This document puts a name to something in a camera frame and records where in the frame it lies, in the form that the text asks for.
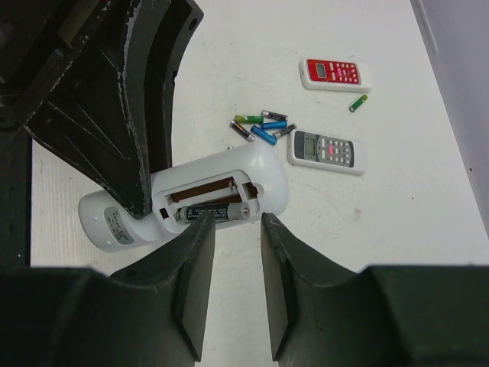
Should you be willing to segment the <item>white remote back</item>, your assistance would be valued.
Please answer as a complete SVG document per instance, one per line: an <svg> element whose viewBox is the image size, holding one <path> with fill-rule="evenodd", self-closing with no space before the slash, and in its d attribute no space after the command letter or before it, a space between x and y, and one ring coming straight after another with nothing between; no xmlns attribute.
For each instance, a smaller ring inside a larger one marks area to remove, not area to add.
<svg viewBox="0 0 489 367"><path fill-rule="evenodd" d="M243 217L216 221L226 229L281 214L289 187L273 147L256 141L152 174L151 199L151 213L135 219L104 190L86 195L78 205L83 231L104 252L163 245L189 225L181 217L189 206L244 207Z"/></svg>

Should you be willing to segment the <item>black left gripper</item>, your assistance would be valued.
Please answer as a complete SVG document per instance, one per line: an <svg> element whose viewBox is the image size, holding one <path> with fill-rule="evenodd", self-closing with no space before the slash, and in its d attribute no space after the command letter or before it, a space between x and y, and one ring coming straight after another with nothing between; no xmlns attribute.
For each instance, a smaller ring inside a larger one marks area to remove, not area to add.
<svg viewBox="0 0 489 367"><path fill-rule="evenodd" d="M135 219L172 164L175 79L194 1L3 1L1 108Z"/></svg>

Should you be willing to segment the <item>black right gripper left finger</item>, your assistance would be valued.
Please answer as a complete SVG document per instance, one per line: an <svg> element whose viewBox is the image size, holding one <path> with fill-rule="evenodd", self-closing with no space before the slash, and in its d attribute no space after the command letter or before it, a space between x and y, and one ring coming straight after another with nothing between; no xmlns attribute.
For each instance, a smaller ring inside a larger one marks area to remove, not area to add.
<svg viewBox="0 0 489 367"><path fill-rule="evenodd" d="M202 358L215 220L119 271L1 273L3 366L193 366Z"/></svg>

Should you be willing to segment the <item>black battery bottom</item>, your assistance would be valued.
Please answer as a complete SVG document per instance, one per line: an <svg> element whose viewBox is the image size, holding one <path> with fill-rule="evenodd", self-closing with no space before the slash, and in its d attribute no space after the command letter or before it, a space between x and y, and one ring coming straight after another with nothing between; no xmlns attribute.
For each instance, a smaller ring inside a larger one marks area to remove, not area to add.
<svg viewBox="0 0 489 367"><path fill-rule="evenodd" d="M217 222L248 220L251 216L247 203L211 203L184 206L177 210L176 219L181 222L192 222L203 213L211 213Z"/></svg>

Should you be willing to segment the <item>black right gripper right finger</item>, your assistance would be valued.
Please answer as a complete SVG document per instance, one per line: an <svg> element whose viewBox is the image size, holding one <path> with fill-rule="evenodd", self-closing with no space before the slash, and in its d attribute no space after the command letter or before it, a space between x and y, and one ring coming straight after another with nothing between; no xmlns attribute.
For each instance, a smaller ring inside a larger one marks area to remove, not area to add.
<svg viewBox="0 0 489 367"><path fill-rule="evenodd" d="M280 366L486 366L488 269L353 272L261 217L270 347Z"/></svg>

